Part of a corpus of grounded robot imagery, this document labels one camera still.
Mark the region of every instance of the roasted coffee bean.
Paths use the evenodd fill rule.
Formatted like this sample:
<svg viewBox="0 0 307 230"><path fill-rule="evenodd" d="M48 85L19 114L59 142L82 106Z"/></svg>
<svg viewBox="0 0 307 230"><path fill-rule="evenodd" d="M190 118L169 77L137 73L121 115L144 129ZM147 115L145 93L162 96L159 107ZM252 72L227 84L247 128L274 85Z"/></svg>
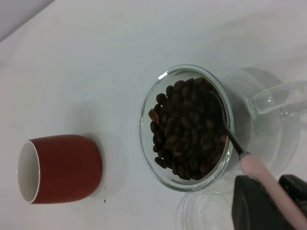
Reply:
<svg viewBox="0 0 307 230"><path fill-rule="evenodd" d="M177 142L176 144L173 145L172 150L174 152L182 151L183 145L184 144L182 142Z"/></svg>
<svg viewBox="0 0 307 230"><path fill-rule="evenodd" d="M193 106L194 106L194 103L193 103L191 100L185 99L185 100L183 101L183 108L184 108L184 109L189 110L189 109L192 109Z"/></svg>
<svg viewBox="0 0 307 230"><path fill-rule="evenodd" d="M189 141L189 139L188 138L184 138L182 143L184 143L182 150L183 151L188 151L189 148L190 148L190 141Z"/></svg>
<svg viewBox="0 0 307 230"><path fill-rule="evenodd" d="M163 159L163 162L167 168L172 168L172 155L166 155Z"/></svg>
<svg viewBox="0 0 307 230"><path fill-rule="evenodd" d="M161 105L156 104L153 108L153 110L155 110L158 114L161 112Z"/></svg>
<svg viewBox="0 0 307 230"><path fill-rule="evenodd" d="M197 170L199 168L199 161L196 158L190 158L189 164L192 170Z"/></svg>
<svg viewBox="0 0 307 230"><path fill-rule="evenodd" d="M203 150L203 151L209 151L209 150L211 150L213 148L213 144L212 143L202 143L201 144L201 149Z"/></svg>
<svg viewBox="0 0 307 230"><path fill-rule="evenodd" d="M200 77L200 78L196 78L195 80L194 80L194 85L201 85L201 84L203 84L203 83L205 83L205 78L203 78L203 77Z"/></svg>
<svg viewBox="0 0 307 230"><path fill-rule="evenodd" d="M178 92L173 93L172 98L171 98L171 101L173 102L173 104L175 105L179 103L180 100L181 100L180 94Z"/></svg>
<svg viewBox="0 0 307 230"><path fill-rule="evenodd" d="M160 150L158 151L158 156L159 156L159 157L164 158L165 155L166 155L165 150L160 149Z"/></svg>
<svg viewBox="0 0 307 230"><path fill-rule="evenodd" d="M191 86L189 85L184 85L181 89L181 95L183 98L188 98L190 95L190 91L191 91Z"/></svg>
<svg viewBox="0 0 307 230"><path fill-rule="evenodd" d="M176 135L176 134L173 134L171 136L169 136L167 139L166 139L166 143L167 144L174 144L175 142L177 142L179 140L179 136Z"/></svg>
<svg viewBox="0 0 307 230"><path fill-rule="evenodd" d="M220 145L220 144L222 143L221 137L219 137L218 135L214 135L214 137L213 137L213 142L214 142L216 145Z"/></svg>
<svg viewBox="0 0 307 230"><path fill-rule="evenodd" d="M191 179L191 172L189 167L186 167L185 176L188 180Z"/></svg>
<svg viewBox="0 0 307 230"><path fill-rule="evenodd" d="M167 97L170 97L170 96L172 96L172 94L173 94L173 86L169 85L166 88L166 95L167 95Z"/></svg>
<svg viewBox="0 0 307 230"><path fill-rule="evenodd" d="M197 129L192 129L192 132L191 132L191 143L192 145L195 145L196 143L198 143L198 138L199 138L199 134L198 134L198 131Z"/></svg>
<svg viewBox="0 0 307 230"><path fill-rule="evenodd" d="M207 119L205 121L205 124L206 124L206 128L208 130L213 130L214 129L214 123L213 123L213 121L211 119Z"/></svg>
<svg viewBox="0 0 307 230"><path fill-rule="evenodd" d="M190 93L190 98L192 101L196 102L199 99L199 93L198 90L193 87Z"/></svg>
<svg viewBox="0 0 307 230"><path fill-rule="evenodd" d="M163 160L162 160L160 157L156 157L156 158L154 159L154 161L155 161L159 166L161 166L162 168L166 169L166 166L164 165L164 162L163 162Z"/></svg>
<svg viewBox="0 0 307 230"><path fill-rule="evenodd" d="M166 115L166 114L162 114L162 115L160 116L159 123L165 125L166 122L167 122L167 115Z"/></svg>
<svg viewBox="0 0 307 230"><path fill-rule="evenodd" d="M157 137L156 136L153 136L153 143L157 144Z"/></svg>
<svg viewBox="0 0 307 230"><path fill-rule="evenodd" d="M179 80L174 84L173 90L175 92L179 91L183 85L184 85L184 80Z"/></svg>
<svg viewBox="0 0 307 230"><path fill-rule="evenodd" d="M197 103L194 108L199 114L203 114L205 112L205 108L202 103Z"/></svg>
<svg viewBox="0 0 307 230"><path fill-rule="evenodd" d="M201 178L201 175L191 175L191 179L198 181Z"/></svg>
<svg viewBox="0 0 307 230"><path fill-rule="evenodd" d="M153 151L154 152L158 152L160 150L160 146L159 145L154 145L153 146Z"/></svg>
<svg viewBox="0 0 307 230"><path fill-rule="evenodd" d="M150 117L150 119L152 121L154 121L154 122L158 122L159 121L159 115L158 115L158 113L155 110L151 109L149 111L148 115L149 115L149 117Z"/></svg>
<svg viewBox="0 0 307 230"><path fill-rule="evenodd" d="M182 164L179 164L178 166L177 166L177 173L178 173L178 176L180 176L180 177L185 177L185 167L184 167L184 165L182 165Z"/></svg>
<svg viewBox="0 0 307 230"><path fill-rule="evenodd" d="M205 83L201 84L198 89L202 95L205 95L208 93L208 86Z"/></svg>
<svg viewBox="0 0 307 230"><path fill-rule="evenodd" d="M194 83L194 78L190 78L190 79L186 80L187 85L192 85L193 83Z"/></svg>
<svg viewBox="0 0 307 230"><path fill-rule="evenodd" d="M163 143L164 143L163 134L162 134L161 132L155 131L155 132L154 132L154 135L155 135L155 137L156 137L157 143L160 144L160 145L163 145Z"/></svg>
<svg viewBox="0 0 307 230"><path fill-rule="evenodd" d="M202 165L200 166L200 171L201 171L202 173L204 173L204 174L208 174L208 173L211 171L210 165L208 165L208 164L206 164L206 163L202 164Z"/></svg>
<svg viewBox="0 0 307 230"><path fill-rule="evenodd" d="M200 120L199 114L195 111L189 112L189 116L190 116L192 122L194 122L194 123L197 123Z"/></svg>
<svg viewBox="0 0 307 230"><path fill-rule="evenodd" d="M173 152L174 157L181 157L183 155L182 152Z"/></svg>
<svg viewBox="0 0 307 230"><path fill-rule="evenodd" d="M210 164L216 165L222 156L222 152L213 152L209 158Z"/></svg>
<svg viewBox="0 0 307 230"><path fill-rule="evenodd" d="M192 156L195 155L195 150L194 149L190 149L187 153L186 153L186 157L190 158Z"/></svg>
<svg viewBox="0 0 307 230"><path fill-rule="evenodd" d="M192 128L192 123L190 121L190 118L187 115L182 116L181 123L184 126L184 128L187 128L187 129Z"/></svg>
<svg viewBox="0 0 307 230"><path fill-rule="evenodd" d="M166 96L164 93L160 93L157 95L156 100L159 104L163 104L166 100Z"/></svg>
<svg viewBox="0 0 307 230"><path fill-rule="evenodd" d="M151 122L150 123L150 130L152 131L152 132L154 132L154 131L156 131L158 129L158 123L156 123L156 122Z"/></svg>
<svg viewBox="0 0 307 230"><path fill-rule="evenodd" d="M221 136L221 142L222 142L223 144L225 144L225 143L226 143L226 140L227 140L227 136L226 136L226 135L222 135L222 136Z"/></svg>
<svg viewBox="0 0 307 230"><path fill-rule="evenodd" d="M177 175L177 169L176 169L176 164L173 162L172 164L172 171L174 175Z"/></svg>
<svg viewBox="0 0 307 230"><path fill-rule="evenodd" d="M197 123L196 124L196 129L198 130L198 131L203 131L203 129L204 129L204 124L202 123L202 122L199 122L199 123Z"/></svg>

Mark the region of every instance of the red cup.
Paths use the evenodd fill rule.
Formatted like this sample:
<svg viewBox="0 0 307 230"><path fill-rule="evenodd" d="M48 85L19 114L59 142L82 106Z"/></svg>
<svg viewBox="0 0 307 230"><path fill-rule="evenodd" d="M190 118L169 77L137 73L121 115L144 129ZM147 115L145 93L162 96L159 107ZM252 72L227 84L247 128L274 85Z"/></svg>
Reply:
<svg viewBox="0 0 307 230"><path fill-rule="evenodd" d="M62 135L27 141L20 152L17 177L30 204L81 200L99 185L102 163L88 138Z"/></svg>

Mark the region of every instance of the black spoon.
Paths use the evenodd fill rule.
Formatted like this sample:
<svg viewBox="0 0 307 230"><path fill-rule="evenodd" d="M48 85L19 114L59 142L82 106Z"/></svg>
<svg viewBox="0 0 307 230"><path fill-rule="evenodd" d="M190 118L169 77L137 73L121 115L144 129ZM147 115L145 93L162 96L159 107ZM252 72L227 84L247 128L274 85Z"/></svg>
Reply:
<svg viewBox="0 0 307 230"><path fill-rule="evenodd" d="M225 130L228 138L230 139L231 143L233 144L235 150L238 152L239 155L242 154L242 153L245 153L246 151L239 144L239 142L238 142L237 138L235 137L234 133L230 130L230 128L227 125L225 114L224 114L224 107L223 107L221 101L211 91L210 91L210 95L212 97L212 100L215 100L215 103L219 105L218 108L217 108L217 114L222 114L222 120L223 120L222 123L223 123L224 130Z"/></svg>

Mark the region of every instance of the spoon handle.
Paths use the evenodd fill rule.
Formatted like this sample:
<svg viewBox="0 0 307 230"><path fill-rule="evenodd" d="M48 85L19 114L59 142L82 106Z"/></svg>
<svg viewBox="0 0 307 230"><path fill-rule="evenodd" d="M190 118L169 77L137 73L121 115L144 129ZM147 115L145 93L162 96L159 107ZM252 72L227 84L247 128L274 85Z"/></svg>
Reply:
<svg viewBox="0 0 307 230"><path fill-rule="evenodd" d="M296 230L307 229L307 218L257 157L242 154L240 166L245 175L256 178L265 187L283 217Z"/></svg>

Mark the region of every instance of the white table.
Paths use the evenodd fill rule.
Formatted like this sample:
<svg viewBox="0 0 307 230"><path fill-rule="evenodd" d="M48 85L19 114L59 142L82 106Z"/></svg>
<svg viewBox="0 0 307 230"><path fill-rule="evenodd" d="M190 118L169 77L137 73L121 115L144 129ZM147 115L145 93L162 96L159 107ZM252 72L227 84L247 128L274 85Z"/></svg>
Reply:
<svg viewBox="0 0 307 230"><path fill-rule="evenodd" d="M307 79L306 8L303 0L56 0L0 44L0 229L174 229L184 194L151 176L139 147L148 87L182 63ZM284 173L307 180L302 126ZM69 204L24 202L16 180L24 141L86 132L104 148L103 187Z"/></svg>

